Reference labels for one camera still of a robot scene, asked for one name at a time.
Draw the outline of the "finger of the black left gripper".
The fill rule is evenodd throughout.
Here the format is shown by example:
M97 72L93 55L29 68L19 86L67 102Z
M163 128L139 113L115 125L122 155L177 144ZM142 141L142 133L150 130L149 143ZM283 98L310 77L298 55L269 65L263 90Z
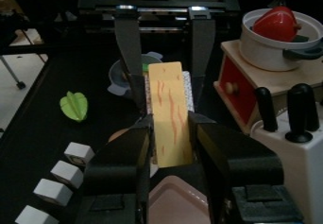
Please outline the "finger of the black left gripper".
M118 6L115 36L119 45L133 98L139 109L146 108L146 79L143 76L142 42L135 6Z
M217 22L207 8L190 8L190 19L193 36L191 77L194 102L198 105L203 90L206 69L214 50Z

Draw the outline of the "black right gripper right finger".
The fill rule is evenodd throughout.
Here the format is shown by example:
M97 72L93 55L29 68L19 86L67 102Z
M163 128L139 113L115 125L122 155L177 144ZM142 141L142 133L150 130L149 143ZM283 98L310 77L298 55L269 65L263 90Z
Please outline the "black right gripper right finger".
M305 224L274 151L202 114L191 112L189 121L213 224Z

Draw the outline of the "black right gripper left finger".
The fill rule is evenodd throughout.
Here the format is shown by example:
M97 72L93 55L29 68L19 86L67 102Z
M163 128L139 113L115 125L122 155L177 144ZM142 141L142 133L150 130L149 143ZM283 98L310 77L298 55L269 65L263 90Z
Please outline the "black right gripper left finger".
M75 224L147 224L153 117L147 115L97 153L85 168Z

